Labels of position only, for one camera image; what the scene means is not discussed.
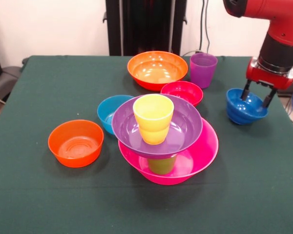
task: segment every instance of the red robot arm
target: red robot arm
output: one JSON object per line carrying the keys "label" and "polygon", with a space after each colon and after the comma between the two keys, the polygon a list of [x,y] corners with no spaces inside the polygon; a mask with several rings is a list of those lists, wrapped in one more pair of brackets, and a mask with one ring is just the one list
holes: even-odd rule
{"label": "red robot arm", "polygon": [[263,107],[267,108],[278,89],[293,82],[293,0],[223,0],[226,11],[235,17],[270,20],[258,58],[253,57],[246,72],[247,84],[241,98],[248,95],[252,81],[269,86]]}

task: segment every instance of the purple plate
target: purple plate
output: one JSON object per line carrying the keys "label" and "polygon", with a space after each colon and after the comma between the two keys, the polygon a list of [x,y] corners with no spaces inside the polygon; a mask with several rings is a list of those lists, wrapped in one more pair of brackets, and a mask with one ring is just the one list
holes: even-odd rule
{"label": "purple plate", "polygon": [[132,151],[147,158],[167,158],[190,147],[199,138],[203,123],[200,113],[189,102],[162,94],[174,103],[174,113],[165,141],[159,145],[145,143],[133,113],[133,103],[139,97],[122,104],[114,113],[112,128],[116,138]]}

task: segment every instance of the yellow cup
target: yellow cup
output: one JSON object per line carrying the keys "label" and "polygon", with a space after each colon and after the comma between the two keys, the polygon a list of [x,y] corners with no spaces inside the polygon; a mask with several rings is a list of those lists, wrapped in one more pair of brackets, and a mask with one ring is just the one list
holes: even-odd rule
{"label": "yellow cup", "polygon": [[174,103],[164,95],[148,94],[133,103],[133,112],[142,139],[150,145],[161,144],[169,131]]}

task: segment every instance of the large orange bowl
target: large orange bowl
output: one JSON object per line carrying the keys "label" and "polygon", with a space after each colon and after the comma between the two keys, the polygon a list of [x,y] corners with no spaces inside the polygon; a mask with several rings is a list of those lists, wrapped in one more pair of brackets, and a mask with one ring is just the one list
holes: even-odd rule
{"label": "large orange bowl", "polygon": [[182,80],[188,72],[188,64],[173,53],[148,51],[134,56],[127,69],[145,89],[160,91],[164,85]]}

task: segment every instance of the magenta bowl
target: magenta bowl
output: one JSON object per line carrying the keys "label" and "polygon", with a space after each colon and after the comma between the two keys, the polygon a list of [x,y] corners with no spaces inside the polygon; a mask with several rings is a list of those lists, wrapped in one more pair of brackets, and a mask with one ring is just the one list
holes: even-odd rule
{"label": "magenta bowl", "polygon": [[174,168],[166,175],[153,173],[145,157],[136,154],[120,141],[118,146],[125,160],[145,178],[156,184],[174,185],[186,181],[211,165],[218,152],[218,137],[213,127],[203,120],[203,130],[198,140],[187,150],[178,153]]}
{"label": "magenta bowl", "polygon": [[204,95],[199,86],[188,81],[168,83],[161,89],[161,94],[170,94],[180,97],[190,102],[193,106],[198,105],[202,101]]}
{"label": "magenta bowl", "polygon": [[173,154],[189,148],[197,141],[202,132],[202,118],[193,105],[173,95],[162,95],[174,103],[174,112],[168,135],[159,145],[145,143],[140,135],[132,106],[141,96],[132,98],[121,105],[115,111],[112,119],[112,129],[116,138],[130,150],[146,158],[171,157]]}

